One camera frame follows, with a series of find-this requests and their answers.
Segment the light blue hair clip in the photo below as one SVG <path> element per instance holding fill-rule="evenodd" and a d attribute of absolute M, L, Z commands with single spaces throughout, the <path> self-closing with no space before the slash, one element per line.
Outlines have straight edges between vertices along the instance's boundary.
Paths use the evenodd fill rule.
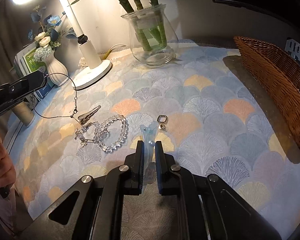
<path fill-rule="evenodd" d="M 143 137 L 143 153 L 144 153 L 144 165 L 143 165 L 143 187 L 148 184 L 152 184 L 155 181 L 155 163 L 153 161 L 155 136 L 158 130 L 158 122 L 154 121 L 149 124 L 140 126 Z"/>

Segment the beige cylinder container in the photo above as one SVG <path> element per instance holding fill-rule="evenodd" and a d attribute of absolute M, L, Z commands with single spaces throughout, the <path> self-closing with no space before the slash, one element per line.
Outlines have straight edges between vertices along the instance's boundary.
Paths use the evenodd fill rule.
<path fill-rule="evenodd" d="M 29 127 L 35 119 L 33 111 L 25 102 L 21 102 L 14 106 L 12 112 L 26 127 Z"/>

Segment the green and white booklet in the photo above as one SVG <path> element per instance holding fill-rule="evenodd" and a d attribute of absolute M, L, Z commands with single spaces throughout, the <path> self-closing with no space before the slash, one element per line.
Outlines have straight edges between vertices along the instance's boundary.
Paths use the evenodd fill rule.
<path fill-rule="evenodd" d="M 30 74 L 36 70 L 47 74 L 47 66 L 43 62 L 36 62 L 34 60 L 34 52 L 36 50 L 36 43 L 32 42 L 23 50 L 19 51 L 14 58 L 14 68 L 17 72 L 19 77 L 23 77 L 27 74 Z M 34 95 L 36 96 L 37 100 L 40 101 L 50 92 L 50 90 L 54 87 L 54 84 L 47 78 L 47 84 L 45 87 L 41 88 L 40 90 L 36 91 Z"/>

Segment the white ribbed flower vase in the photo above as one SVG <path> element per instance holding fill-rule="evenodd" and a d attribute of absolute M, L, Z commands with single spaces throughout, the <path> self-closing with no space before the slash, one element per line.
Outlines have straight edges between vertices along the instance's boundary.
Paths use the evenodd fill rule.
<path fill-rule="evenodd" d="M 47 58 L 44 59 L 44 63 L 47 66 L 47 72 L 50 80 L 60 87 L 68 81 L 68 70 L 64 64 L 58 61 L 54 52 L 51 52 Z"/>

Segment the blue and white flowers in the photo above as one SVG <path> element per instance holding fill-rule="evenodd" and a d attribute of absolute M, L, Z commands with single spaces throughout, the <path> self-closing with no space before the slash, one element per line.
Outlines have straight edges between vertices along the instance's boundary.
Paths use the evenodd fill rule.
<path fill-rule="evenodd" d="M 28 33 L 28 39 L 34 41 L 35 51 L 33 59 L 36 62 L 43 62 L 51 54 L 53 54 L 60 46 L 62 38 L 77 39 L 77 35 L 73 27 L 68 27 L 66 30 L 57 30 L 62 24 L 62 19 L 65 18 L 66 12 L 63 11 L 61 16 L 49 15 L 42 18 L 46 7 L 40 5 L 35 6 L 31 13 L 33 23 L 39 24 L 38 34 L 34 35 L 31 29 Z"/>

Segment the small gold bell charm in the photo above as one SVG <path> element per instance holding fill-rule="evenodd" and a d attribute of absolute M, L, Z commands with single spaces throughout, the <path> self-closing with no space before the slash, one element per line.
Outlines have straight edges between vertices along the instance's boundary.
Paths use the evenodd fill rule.
<path fill-rule="evenodd" d="M 166 122 L 168 120 L 168 117 L 166 115 L 159 115 L 157 118 L 157 122 L 159 124 L 158 129 L 161 131 L 164 131 L 166 129 Z"/>

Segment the silver alligator hair clip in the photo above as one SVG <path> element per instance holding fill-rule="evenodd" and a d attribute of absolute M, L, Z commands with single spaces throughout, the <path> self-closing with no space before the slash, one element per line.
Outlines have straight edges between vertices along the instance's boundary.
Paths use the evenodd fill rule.
<path fill-rule="evenodd" d="M 82 115 L 80 115 L 78 117 L 78 121 L 79 123 L 83 126 L 85 125 L 90 119 L 91 117 L 97 113 L 97 111 L 101 108 L 101 105 L 96 106 L 95 108 L 93 108 L 92 110 L 90 110 L 87 113 L 84 113 Z"/>

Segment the patterned fan-motif table mat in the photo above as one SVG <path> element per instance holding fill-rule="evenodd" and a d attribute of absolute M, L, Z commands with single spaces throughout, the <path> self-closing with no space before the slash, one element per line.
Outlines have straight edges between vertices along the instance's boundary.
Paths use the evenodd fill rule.
<path fill-rule="evenodd" d="M 17 192 L 37 218 L 85 174 L 100 177 L 121 165 L 142 139 L 141 125 L 168 121 L 156 139 L 193 174 L 215 173 L 287 239 L 300 224 L 300 150 L 273 100 L 244 68 L 238 50 L 182 43 L 177 60 L 145 66 L 128 50 L 111 58 L 111 71 L 75 92 L 54 88 L 38 103 L 34 123 L 12 150 Z M 81 146 L 75 107 L 93 120 L 122 114 L 125 143 L 112 153 Z"/>

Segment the white desk lamp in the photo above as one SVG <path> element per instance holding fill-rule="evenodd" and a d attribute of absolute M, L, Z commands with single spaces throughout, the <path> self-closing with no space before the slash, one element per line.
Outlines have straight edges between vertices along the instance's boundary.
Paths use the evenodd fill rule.
<path fill-rule="evenodd" d="M 25 4 L 30 1 L 31 0 L 13 0 L 15 4 Z M 72 80 L 72 87 L 75 91 L 83 90 L 103 78 L 107 72 L 109 72 L 111 62 L 100 58 L 93 43 L 83 33 L 69 1 L 59 0 L 59 2 L 77 35 L 79 49 L 87 63 L 87 66 Z"/>

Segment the glass vase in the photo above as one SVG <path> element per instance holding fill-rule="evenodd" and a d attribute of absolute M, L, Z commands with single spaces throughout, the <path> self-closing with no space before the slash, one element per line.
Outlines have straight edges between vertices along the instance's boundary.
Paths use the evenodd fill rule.
<path fill-rule="evenodd" d="M 165 4 L 159 4 L 121 16 L 128 23 L 133 56 L 151 67 L 174 60 L 179 48 L 178 37 L 165 15 L 165 9 Z"/>

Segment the brown wicker basket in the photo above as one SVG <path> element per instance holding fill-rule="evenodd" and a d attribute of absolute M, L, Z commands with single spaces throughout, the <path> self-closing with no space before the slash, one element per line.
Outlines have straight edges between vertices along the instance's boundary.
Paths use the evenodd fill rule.
<path fill-rule="evenodd" d="M 300 149 L 300 64 L 278 46 L 235 36 L 243 66 L 272 98 Z"/>

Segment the white plastic clip stand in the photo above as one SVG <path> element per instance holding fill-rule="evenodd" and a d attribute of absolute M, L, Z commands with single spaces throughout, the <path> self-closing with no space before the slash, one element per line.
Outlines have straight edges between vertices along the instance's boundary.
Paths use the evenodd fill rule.
<path fill-rule="evenodd" d="M 300 43 L 292 38 L 286 40 L 285 52 L 287 52 L 293 59 L 300 62 Z"/>

